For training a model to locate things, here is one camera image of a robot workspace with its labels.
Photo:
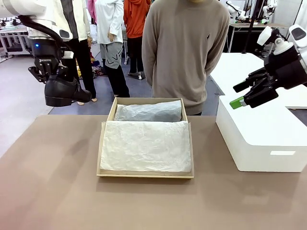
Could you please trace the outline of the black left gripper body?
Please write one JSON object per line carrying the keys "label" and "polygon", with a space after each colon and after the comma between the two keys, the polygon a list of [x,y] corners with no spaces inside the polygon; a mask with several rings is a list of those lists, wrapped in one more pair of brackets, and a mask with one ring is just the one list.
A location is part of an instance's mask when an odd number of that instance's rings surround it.
{"label": "black left gripper body", "polygon": [[59,45],[52,39],[32,39],[32,54],[34,67],[37,67],[46,76],[57,76],[65,52],[65,46]]}

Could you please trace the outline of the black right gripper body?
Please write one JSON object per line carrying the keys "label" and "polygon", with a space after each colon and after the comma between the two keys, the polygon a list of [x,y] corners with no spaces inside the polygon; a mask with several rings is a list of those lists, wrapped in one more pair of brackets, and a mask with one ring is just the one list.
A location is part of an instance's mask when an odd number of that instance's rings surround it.
{"label": "black right gripper body", "polygon": [[274,89],[291,89],[307,82],[307,73],[300,55],[294,47],[281,54],[270,54],[264,59],[264,67]]}

